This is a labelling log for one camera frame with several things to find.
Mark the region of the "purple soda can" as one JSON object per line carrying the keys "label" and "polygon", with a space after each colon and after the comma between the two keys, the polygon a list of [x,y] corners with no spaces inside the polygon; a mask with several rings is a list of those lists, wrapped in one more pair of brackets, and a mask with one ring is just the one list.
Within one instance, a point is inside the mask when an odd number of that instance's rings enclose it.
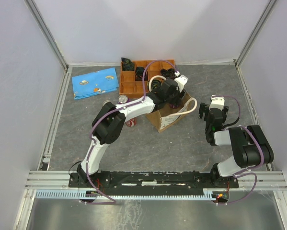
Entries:
{"label": "purple soda can", "polygon": [[129,98],[127,95],[119,95],[118,100],[117,100],[118,104],[126,104],[129,102]]}
{"label": "purple soda can", "polygon": [[169,104],[171,109],[177,109],[180,107],[180,104]]}

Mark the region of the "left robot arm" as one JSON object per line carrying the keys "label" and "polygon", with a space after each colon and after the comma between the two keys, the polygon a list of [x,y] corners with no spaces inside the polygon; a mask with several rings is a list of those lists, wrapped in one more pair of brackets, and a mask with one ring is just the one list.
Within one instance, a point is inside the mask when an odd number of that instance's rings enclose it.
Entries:
{"label": "left robot arm", "polygon": [[116,105],[107,102],[92,123],[91,144],[84,160],[77,167],[79,181],[86,187],[94,185],[100,161],[108,146],[119,138],[125,122],[181,100],[187,82],[188,78],[181,75],[174,80],[165,80],[159,88],[132,102]]}

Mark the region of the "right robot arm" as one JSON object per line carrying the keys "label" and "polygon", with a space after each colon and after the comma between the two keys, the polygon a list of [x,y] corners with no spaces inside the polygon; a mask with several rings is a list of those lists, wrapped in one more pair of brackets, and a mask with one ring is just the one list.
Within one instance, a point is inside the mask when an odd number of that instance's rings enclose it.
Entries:
{"label": "right robot arm", "polygon": [[233,127],[239,122],[225,124],[229,107],[224,103],[201,103],[199,118],[206,122],[205,136],[211,146],[231,146],[232,156],[213,165],[209,173],[196,173],[195,180],[207,187],[237,187],[235,176],[272,163],[274,152],[259,125]]}

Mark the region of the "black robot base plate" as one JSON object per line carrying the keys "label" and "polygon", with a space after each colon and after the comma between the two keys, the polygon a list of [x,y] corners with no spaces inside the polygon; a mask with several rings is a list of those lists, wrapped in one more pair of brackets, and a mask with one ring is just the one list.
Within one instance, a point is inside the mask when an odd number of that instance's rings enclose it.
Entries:
{"label": "black robot base plate", "polygon": [[202,195],[204,189],[239,188],[236,178],[215,172],[99,171],[90,180],[108,196],[186,196]]}

